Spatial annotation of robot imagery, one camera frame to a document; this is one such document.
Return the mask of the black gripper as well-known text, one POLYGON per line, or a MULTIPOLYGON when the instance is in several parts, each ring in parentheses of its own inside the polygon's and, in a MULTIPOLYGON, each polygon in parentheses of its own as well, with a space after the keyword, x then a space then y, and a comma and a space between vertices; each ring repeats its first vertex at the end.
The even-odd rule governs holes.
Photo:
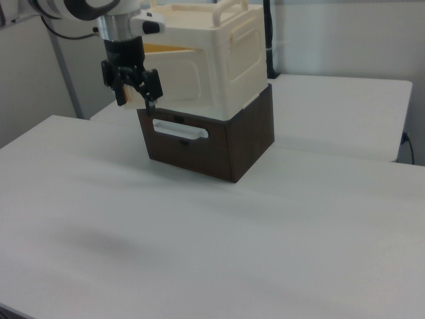
MULTIPOLYGON (((101 62, 102 76, 105 86, 109 86, 115 94, 118 106, 126 104, 124 83, 116 67, 136 67, 144 70, 145 53, 142 37, 126 41, 104 40, 107 60, 101 62)), ((159 74, 156 69, 141 72, 141 82, 132 84, 145 102, 147 115, 155 113, 155 103, 163 96, 159 74)))

